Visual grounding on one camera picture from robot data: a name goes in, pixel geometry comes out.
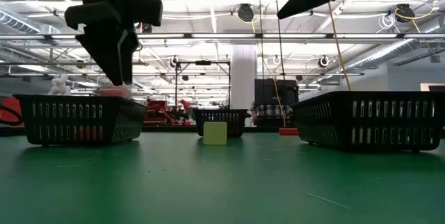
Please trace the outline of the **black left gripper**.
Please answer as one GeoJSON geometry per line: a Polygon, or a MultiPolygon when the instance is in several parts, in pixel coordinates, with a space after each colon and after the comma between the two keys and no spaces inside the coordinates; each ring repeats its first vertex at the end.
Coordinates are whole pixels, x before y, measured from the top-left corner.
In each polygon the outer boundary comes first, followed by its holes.
{"type": "Polygon", "coordinates": [[[134,31],[139,0],[82,0],[65,11],[72,29],[84,25],[76,40],[114,86],[132,84],[133,54],[139,42],[134,31]]]}

